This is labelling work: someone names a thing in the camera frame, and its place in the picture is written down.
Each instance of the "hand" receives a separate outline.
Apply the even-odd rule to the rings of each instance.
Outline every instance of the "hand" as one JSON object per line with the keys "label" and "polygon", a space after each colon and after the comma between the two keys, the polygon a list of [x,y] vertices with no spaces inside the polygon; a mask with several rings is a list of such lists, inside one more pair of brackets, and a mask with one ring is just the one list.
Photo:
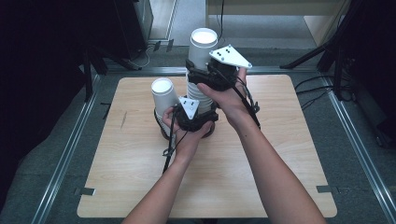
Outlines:
{"label": "hand", "polygon": [[[173,111],[174,108],[170,107],[163,112],[163,123],[168,127],[171,127],[171,114]],[[181,130],[178,126],[177,120],[175,120],[173,129],[173,133],[176,134],[177,144],[175,161],[190,162],[195,155],[199,141],[207,132],[209,132],[212,124],[212,121],[208,121],[200,130],[192,133]]]}
{"label": "hand", "polygon": [[[246,76],[247,69],[240,68],[238,72],[239,79],[237,79],[235,84],[235,87],[243,94],[244,97],[246,97],[246,93],[244,86],[240,81],[243,81],[245,84],[247,84]],[[248,110],[242,103],[241,97],[235,92],[235,90],[228,89],[227,91],[214,91],[204,83],[198,83],[197,87],[203,94],[210,97],[213,101],[219,104],[231,125],[234,126],[234,123],[243,114],[248,115]]]}

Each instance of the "forearm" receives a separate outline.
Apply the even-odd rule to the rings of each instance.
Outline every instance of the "forearm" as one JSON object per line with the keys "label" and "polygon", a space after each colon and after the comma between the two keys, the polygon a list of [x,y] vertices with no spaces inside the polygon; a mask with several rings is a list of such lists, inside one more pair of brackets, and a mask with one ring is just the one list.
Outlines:
{"label": "forearm", "polygon": [[254,121],[233,123],[247,155],[262,205],[274,223],[320,223],[324,218],[304,186],[279,157]]}
{"label": "forearm", "polygon": [[174,161],[122,223],[165,223],[187,168],[187,162]]}

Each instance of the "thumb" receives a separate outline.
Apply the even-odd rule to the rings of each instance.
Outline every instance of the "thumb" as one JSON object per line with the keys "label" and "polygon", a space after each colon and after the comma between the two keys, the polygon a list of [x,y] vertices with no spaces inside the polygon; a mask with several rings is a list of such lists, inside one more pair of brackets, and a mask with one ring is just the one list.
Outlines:
{"label": "thumb", "polygon": [[198,83],[197,87],[203,94],[210,97],[212,100],[217,101],[217,91],[212,90],[212,88],[208,87],[204,83]]}
{"label": "thumb", "polygon": [[202,128],[198,131],[200,132],[201,136],[204,136],[205,134],[207,134],[210,131],[210,128],[213,125],[213,121],[208,121],[207,123],[205,123]]}

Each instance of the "wooden tabletop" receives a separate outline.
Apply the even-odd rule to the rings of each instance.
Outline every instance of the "wooden tabletop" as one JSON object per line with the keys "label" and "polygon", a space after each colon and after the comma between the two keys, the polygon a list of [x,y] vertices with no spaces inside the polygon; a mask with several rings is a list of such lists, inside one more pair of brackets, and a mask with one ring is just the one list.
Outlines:
{"label": "wooden tabletop", "polygon": [[[120,81],[82,195],[80,217],[126,217],[160,178],[167,141],[153,116],[151,83],[157,77]],[[177,95],[186,94],[185,77],[169,77]],[[325,217],[337,209],[290,78],[247,76],[262,132],[297,175]],[[212,135],[200,142],[170,217],[267,217],[236,132],[221,110]]]}

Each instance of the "cable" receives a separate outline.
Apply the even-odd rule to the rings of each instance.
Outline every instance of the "cable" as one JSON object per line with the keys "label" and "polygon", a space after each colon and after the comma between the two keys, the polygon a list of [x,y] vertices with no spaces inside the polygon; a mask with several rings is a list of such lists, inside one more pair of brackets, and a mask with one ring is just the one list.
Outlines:
{"label": "cable", "polygon": [[138,52],[136,53],[136,55],[135,55],[131,60],[129,60],[129,61],[132,62],[132,61],[134,61],[134,60],[140,58],[140,56],[142,55],[142,53],[143,53],[145,50],[140,50],[140,51],[138,51]]}
{"label": "cable", "polygon": [[180,140],[177,142],[177,144],[175,145],[175,148],[177,148],[178,144],[181,142],[181,140],[183,140],[183,138],[187,135],[187,133],[189,132],[189,130],[187,130],[184,135],[180,138]]}
{"label": "cable", "polygon": [[323,92],[320,96],[318,96],[318,97],[316,97],[316,98],[314,98],[314,99],[312,99],[312,100],[307,101],[305,104],[303,104],[303,105],[301,106],[301,109],[302,109],[302,110],[307,109],[307,108],[308,108],[309,106],[311,106],[316,100],[318,100],[319,98],[321,98],[322,96],[324,96],[326,93],[328,93],[328,92],[330,92],[330,91],[332,91],[332,90],[326,90],[326,91]]}
{"label": "cable", "polygon": [[224,0],[222,0],[222,3],[221,3],[221,17],[220,17],[221,24],[220,24],[220,36],[218,38],[218,41],[221,39],[222,32],[223,32],[223,23],[222,23],[223,15],[224,15]]}
{"label": "cable", "polygon": [[310,90],[306,90],[306,91],[297,91],[296,94],[303,94],[303,93],[307,93],[307,92],[311,92],[311,91],[317,91],[317,90],[321,90],[321,89],[327,89],[327,88],[332,88],[333,86],[322,86],[322,87],[316,87]]}
{"label": "cable", "polygon": [[[154,46],[149,46],[149,47],[146,48],[145,52],[146,52],[146,56],[147,56],[147,58],[148,58],[148,61],[147,61],[144,65],[139,65],[139,64],[133,63],[132,60],[129,60],[128,63],[130,63],[130,64],[132,64],[132,65],[134,65],[134,66],[136,66],[136,67],[139,67],[139,68],[146,67],[147,65],[149,65],[149,54],[148,54],[148,50],[151,49],[151,48],[153,48],[153,47],[154,47]],[[137,57],[134,57],[133,60],[135,60],[135,59],[137,59],[138,57],[140,57],[140,55],[141,55],[141,52],[137,55]]]}
{"label": "cable", "polygon": [[163,166],[163,173],[165,173],[165,171],[168,169],[169,162],[171,161],[171,158],[172,158],[172,154],[175,151],[175,149],[172,148],[173,128],[174,128],[174,125],[175,125],[175,117],[176,117],[175,114],[172,116],[171,128],[170,128],[170,132],[169,132],[169,144],[168,144],[167,153],[163,154],[164,156],[166,156],[165,165]]}
{"label": "cable", "polygon": [[236,92],[236,94],[238,94],[238,96],[241,98],[242,103],[244,104],[245,108],[247,109],[247,112],[249,113],[249,115],[253,118],[254,122],[256,123],[256,125],[259,127],[259,129],[261,128],[260,122],[257,119],[256,113],[259,111],[259,109],[255,109],[255,108],[259,108],[257,103],[255,105],[253,104],[249,104],[246,97],[244,95],[242,95],[242,93],[235,87],[235,85],[233,85],[233,83],[231,83],[230,80],[227,79],[227,77],[225,77],[217,68],[213,67],[212,65],[210,65],[211,69],[213,69],[216,73],[218,73],[225,81],[227,81],[230,86],[233,88],[233,90]]}
{"label": "cable", "polygon": [[[298,88],[299,86],[301,86],[303,83],[305,83],[305,82],[307,82],[307,81],[311,81],[311,80],[317,79],[317,78],[321,78],[321,77],[311,77],[311,78],[309,78],[309,79],[307,79],[307,80],[301,81],[300,83],[298,83],[298,84],[294,87],[294,89],[297,90],[297,88]],[[342,77],[342,79],[345,80],[345,81],[349,81],[349,80],[350,80],[350,78],[348,78],[348,77]]]}
{"label": "cable", "polygon": [[250,105],[254,105],[253,96],[250,94],[250,91],[248,90],[248,85],[240,77],[236,77],[236,78],[238,79],[239,83],[241,83],[242,86],[244,87],[245,93],[247,94],[247,98],[250,100]]}

